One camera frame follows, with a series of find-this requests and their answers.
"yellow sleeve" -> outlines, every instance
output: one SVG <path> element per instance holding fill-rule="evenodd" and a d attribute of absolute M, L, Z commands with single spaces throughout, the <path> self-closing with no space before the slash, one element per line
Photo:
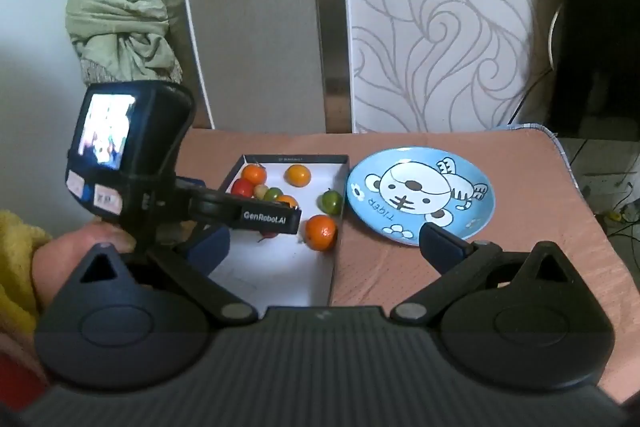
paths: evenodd
<path fill-rule="evenodd" d="M 31 282 L 33 253 L 50 241 L 43 229 L 24 224 L 0 210 L 0 322 L 23 334 L 33 333 L 38 316 Z"/>

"lit screen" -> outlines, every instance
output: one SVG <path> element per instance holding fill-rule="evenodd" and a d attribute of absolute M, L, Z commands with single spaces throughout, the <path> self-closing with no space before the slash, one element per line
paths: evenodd
<path fill-rule="evenodd" d="M 119 169 L 135 102 L 130 94 L 94 94 L 78 154 L 89 163 Z"/>

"plate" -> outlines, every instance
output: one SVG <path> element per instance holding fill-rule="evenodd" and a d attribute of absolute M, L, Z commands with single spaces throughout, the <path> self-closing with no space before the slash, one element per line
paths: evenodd
<path fill-rule="evenodd" d="M 349 175 L 347 198 L 370 228 L 414 247 L 424 223 L 468 239 L 495 208 L 484 172 L 460 156 L 427 147 L 388 149 L 364 159 Z"/>

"swirl pattern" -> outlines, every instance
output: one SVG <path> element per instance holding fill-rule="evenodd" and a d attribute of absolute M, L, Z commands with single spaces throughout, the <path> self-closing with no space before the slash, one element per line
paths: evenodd
<path fill-rule="evenodd" d="M 349 0 L 355 132 L 451 132 L 541 121 L 561 0 Z"/>

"orange fruit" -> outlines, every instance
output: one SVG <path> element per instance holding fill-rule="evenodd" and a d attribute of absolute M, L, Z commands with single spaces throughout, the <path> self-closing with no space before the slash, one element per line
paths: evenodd
<path fill-rule="evenodd" d="M 294 187 L 306 187 L 311 181 L 311 171 L 304 165 L 292 165 L 284 173 L 284 179 Z"/>
<path fill-rule="evenodd" d="M 278 196 L 276 198 L 276 201 L 282 201 L 283 203 L 289 203 L 289 206 L 291 208 L 296 208 L 297 206 L 299 206 L 298 202 L 292 198 L 291 196 L 285 196 L 284 194 L 282 196 Z"/>
<path fill-rule="evenodd" d="M 329 216 L 318 214 L 305 224 L 305 239 L 311 250 L 326 251 L 335 243 L 337 227 Z"/>
<path fill-rule="evenodd" d="M 242 169 L 241 178 L 255 185 L 264 185 L 267 181 L 267 171 L 262 165 L 251 163 Z"/>

